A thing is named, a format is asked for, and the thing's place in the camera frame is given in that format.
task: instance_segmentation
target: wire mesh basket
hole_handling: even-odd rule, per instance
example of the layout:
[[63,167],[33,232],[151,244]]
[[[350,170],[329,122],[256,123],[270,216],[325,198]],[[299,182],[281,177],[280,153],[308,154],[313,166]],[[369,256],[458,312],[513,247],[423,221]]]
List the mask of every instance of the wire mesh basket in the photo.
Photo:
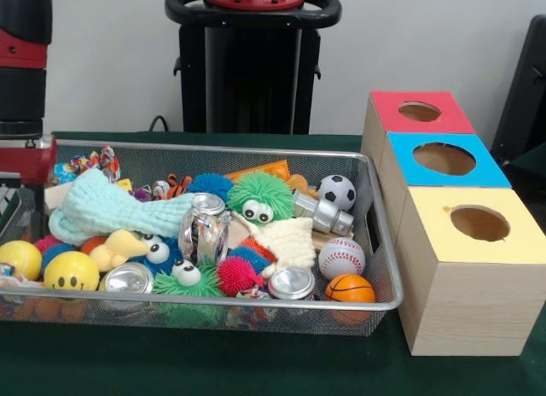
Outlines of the wire mesh basket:
[[[74,292],[0,288],[0,319],[97,325],[231,329],[302,334],[368,336],[385,312],[404,296],[388,231],[374,165],[355,153],[218,148],[165,144],[110,143],[119,157],[122,178],[133,187],[166,178],[170,172],[195,177],[203,172],[228,173],[279,160],[292,173],[317,184],[331,174],[349,178],[357,190],[352,209],[354,239],[366,254],[363,276],[375,290],[376,302],[324,300],[328,284],[316,265],[316,300],[244,300],[157,294]],[[102,143],[60,142],[58,161],[88,154]],[[0,243],[19,239],[30,218],[32,193],[22,190],[25,210],[10,223]]]

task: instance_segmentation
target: light blue knitted cloth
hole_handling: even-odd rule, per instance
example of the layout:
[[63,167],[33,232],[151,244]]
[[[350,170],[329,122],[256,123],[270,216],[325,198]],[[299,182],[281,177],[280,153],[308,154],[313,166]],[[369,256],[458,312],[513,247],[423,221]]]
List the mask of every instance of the light blue knitted cloth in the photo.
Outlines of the light blue knitted cloth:
[[178,238],[193,194],[163,201],[140,202],[98,169],[79,176],[61,206],[49,218],[55,238],[80,246],[93,236],[116,230]]

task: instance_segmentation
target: white wall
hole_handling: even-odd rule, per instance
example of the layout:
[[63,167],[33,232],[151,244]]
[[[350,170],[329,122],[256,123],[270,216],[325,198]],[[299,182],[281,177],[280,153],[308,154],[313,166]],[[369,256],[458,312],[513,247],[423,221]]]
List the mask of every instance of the white wall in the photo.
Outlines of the white wall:
[[[54,0],[47,127],[181,128],[177,25],[164,0]],[[546,0],[341,0],[322,31],[311,131],[361,134],[371,90],[450,90],[486,143],[533,15]]]

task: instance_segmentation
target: yellow duck toy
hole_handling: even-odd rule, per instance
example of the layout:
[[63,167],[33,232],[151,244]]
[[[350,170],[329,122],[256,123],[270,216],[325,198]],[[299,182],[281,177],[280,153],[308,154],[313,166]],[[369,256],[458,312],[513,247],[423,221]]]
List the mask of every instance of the yellow duck toy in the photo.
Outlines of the yellow duck toy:
[[132,232],[126,230],[114,231],[104,244],[90,252],[90,257],[96,262],[100,272],[108,272],[127,262],[131,257],[146,255],[148,245]]

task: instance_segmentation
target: black cable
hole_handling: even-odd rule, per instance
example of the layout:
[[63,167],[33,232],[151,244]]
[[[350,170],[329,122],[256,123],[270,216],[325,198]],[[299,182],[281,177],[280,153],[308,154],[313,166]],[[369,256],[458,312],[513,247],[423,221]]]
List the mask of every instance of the black cable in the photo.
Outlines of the black cable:
[[158,120],[160,120],[161,123],[163,123],[163,128],[165,129],[165,131],[169,131],[169,125],[167,124],[167,120],[165,120],[165,117],[163,117],[162,115],[158,115],[154,117],[148,131],[154,131],[155,124],[158,122]]

